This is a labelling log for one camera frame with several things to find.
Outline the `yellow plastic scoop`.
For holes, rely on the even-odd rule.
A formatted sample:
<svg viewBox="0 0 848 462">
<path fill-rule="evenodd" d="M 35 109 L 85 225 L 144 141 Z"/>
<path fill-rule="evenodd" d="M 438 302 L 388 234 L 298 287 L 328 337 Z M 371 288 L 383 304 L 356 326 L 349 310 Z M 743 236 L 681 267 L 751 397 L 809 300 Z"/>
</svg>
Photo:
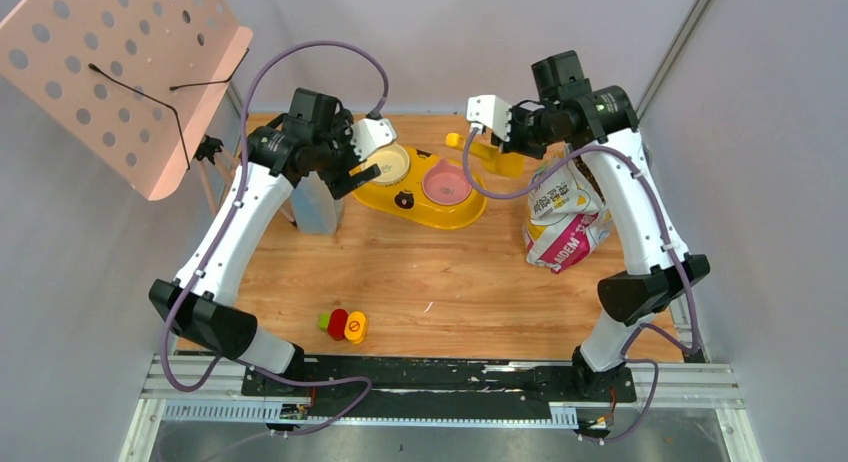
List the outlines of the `yellow plastic scoop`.
<svg viewBox="0 0 848 462">
<path fill-rule="evenodd" d="M 483 168 L 494 175 L 517 179 L 524 172 L 524 157 L 517 153 L 502 153 L 496 147 L 473 142 L 470 155 L 480 159 Z"/>
</svg>

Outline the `pet food bag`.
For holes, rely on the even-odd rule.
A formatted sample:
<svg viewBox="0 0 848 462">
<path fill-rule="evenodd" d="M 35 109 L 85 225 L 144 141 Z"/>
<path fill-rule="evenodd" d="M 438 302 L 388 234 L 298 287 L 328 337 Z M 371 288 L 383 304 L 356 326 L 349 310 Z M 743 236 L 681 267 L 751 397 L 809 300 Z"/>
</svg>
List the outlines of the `pet food bag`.
<svg viewBox="0 0 848 462">
<path fill-rule="evenodd" d="M 527 195 L 525 260 L 559 274 L 588 257 L 613 230 L 605 201 L 581 162 L 573 160 Z"/>
</svg>

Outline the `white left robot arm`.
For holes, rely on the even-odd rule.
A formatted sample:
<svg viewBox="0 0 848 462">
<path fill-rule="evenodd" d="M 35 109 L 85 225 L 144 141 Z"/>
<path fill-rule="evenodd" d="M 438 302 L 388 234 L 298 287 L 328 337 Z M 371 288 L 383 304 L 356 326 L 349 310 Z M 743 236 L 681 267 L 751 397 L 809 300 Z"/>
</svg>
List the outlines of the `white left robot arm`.
<svg viewBox="0 0 848 462">
<path fill-rule="evenodd" d="M 171 280 L 157 279 L 151 286 L 149 299 L 167 334 L 260 367 L 279 393 L 298 393 L 307 372 L 300 363 L 302 348 L 235 306 L 245 270 L 300 182 L 318 179 L 340 200 L 379 175 L 378 166 L 366 161 L 396 138 L 385 117 L 356 120 L 339 99 L 296 90 L 288 112 L 248 132 L 246 159 L 193 256 Z"/>
</svg>

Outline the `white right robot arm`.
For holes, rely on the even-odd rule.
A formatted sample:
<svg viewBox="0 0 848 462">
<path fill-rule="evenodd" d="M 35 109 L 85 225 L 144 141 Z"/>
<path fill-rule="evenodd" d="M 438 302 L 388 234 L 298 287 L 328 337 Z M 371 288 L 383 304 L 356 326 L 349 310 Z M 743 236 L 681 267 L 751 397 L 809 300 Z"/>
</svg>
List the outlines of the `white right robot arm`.
<svg viewBox="0 0 848 462">
<path fill-rule="evenodd" d="M 656 314 L 680 296 L 694 302 L 692 288 L 710 265 L 706 255 L 689 251 L 656 192 L 639 119 L 625 90 L 593 88 L 575 51 L 537 61 L 531 71 L 536 108 L 522 102 L 511 106 L 507 131 L 492 139 L 507 153 L 535 159 L 549 146 L 566 143 L 569 152 L 535 176 L 525 194 L 538 194 L 555 172 L 580 161 L 610 212 L 625 260 L 624 271 L 598 282 L 599 319 L 572 356 L 572 388 L 592 400 L 619 381 L 629 347 L 653 326 Z"/>
</svg>

